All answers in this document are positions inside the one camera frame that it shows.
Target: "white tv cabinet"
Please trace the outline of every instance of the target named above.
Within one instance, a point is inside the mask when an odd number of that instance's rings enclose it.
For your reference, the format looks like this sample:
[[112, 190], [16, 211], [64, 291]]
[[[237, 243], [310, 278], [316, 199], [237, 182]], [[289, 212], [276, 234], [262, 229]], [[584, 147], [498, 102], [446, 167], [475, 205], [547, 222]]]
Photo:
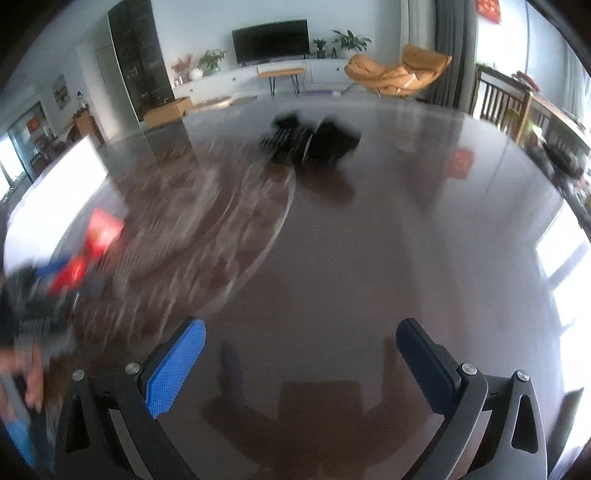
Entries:
[[[352, 83], [344, 71], [347, 62], [348, 60], [344, 59], [290, 60], [222, 70], [199, 80], [179, 85], [173, 89], [173, 92], [175, 98], [188, 96], [191, 97], [193, 103], [225, 95], [234, 97], [271, 95], [269, 80], [259, 78], [259, 72], [291, 68], [306, 70], [305, 74], [298, 75], [302, 92], [330, 88], [344, 89]], [[293, 93], [290, 78], [277, 77], [275, 92]]]

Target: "television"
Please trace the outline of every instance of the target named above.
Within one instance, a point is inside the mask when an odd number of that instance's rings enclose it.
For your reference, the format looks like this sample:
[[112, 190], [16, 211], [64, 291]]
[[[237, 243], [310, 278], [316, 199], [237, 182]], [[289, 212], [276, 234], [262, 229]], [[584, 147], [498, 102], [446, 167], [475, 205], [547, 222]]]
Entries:
[[267, 23], [232, 30], [236, 61], [260, 61], [310, 54], [308, 21]]

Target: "screw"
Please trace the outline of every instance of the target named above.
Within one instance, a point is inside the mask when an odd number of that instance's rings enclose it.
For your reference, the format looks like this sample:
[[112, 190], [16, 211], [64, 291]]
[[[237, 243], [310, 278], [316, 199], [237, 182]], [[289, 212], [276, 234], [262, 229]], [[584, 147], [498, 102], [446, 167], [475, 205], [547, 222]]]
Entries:
[[517, 378], [519, 378], [522, 382], [530, 381], [530, 376], [521, 370], [517, 371]]
[[476, 375], [476, 372], [478, 372], [478, 369], [472, 364], [462, 364], [462, 371], [466, 375]]
[[74, 382], [79, 382], [83, 378], [84, 378], [84, 370], [76, 370], [74, 373], [72, 373], [72, 380]]
[[130, 362], [125, 365], [125, 373], [128, 375], [135, 375], [139, 372], [139, 363], [138, 362]]

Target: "houseplant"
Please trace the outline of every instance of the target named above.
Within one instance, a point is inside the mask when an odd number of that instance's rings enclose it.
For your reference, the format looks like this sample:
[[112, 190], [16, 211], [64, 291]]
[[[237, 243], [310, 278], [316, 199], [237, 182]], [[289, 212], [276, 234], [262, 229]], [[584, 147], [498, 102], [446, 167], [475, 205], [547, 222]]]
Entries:
[[221, 70], [219, 61], [226, 57], [226, 51], [214, 48], [213, 50], [206, 50], [199, 59], [199, 68], [205, 66], [210, 72]]
[[368, 43], [371, 43], [371, 40], [367, 37], [356, 37], [353, 35], [351, 30], [347, 30], [347, 34], [342, 34], [338, 30], [333, 30], [336, 33], [336, 37], [333, 40], [333, 43], [339, 43], [340, 48], [343, 51], [343, 55], [345, 58], [349, 59], [353, 55], [358, 54], [361, 51], [367, 51]]
[[314, 40], [316, 44], [316, 58], [317, 59], [325, 59], [326, 52], [324, 51], [324, 46], [326, 45], [326, 40], [323, 38], [317, 38]]
[[183, 60], [181, 57], [178, 57], [177, 63], [172, 65], [170, 68], [174, 70], [174, 72], [178, 75], [178, 82], [184, 83], [186, 78], [186, 72], [188, 71], [191, 65], [191, 59], [193, 58], [193, 54], [189, 53], [187, 55], [187, 60]]

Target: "red decoration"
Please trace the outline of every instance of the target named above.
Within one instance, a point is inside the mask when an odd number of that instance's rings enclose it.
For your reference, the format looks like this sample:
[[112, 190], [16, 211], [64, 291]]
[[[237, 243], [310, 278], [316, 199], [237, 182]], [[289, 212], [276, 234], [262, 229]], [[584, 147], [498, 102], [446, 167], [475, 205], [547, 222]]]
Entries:
[[501, 6], [499, 0], [476, 0], [478, 13], [494, 23], [501, 23]]
[[34, 116], [33, 118], [31, 118], [27, 122], [27, 128], [28, 128], [30, 134], [32, 134], [40, 126], [41, 126], [41, 124], [39, 123], [39, 119], [36, 116]]
[[56, 279], [51, 284], [49, 293], [58, 295], [62, 290], [78, 288], [82, 285], [88, 263], [82, 255], [73, 256], [64, 268], [57, 274]]
[[121, 220], [103, 210], [96, 209], [92, 212], [82, 253], [74, 255], [60, 270], [51, 284], [49, 293], [56, 295], [62, 290], [79, 288], [86, 275], [88, 264], [96, 262], [109, 249], [123, 227], [124, 223]]
[[97, 261], [123, 230], [124, 223], [104, 212], [95, 210], [90, 217], [84, 249], [87, 258]]
[[466, 180], [474, 165], [474, 153], [471, 150], [456, 150], [454, 157], [447, 164], [446, 177]]

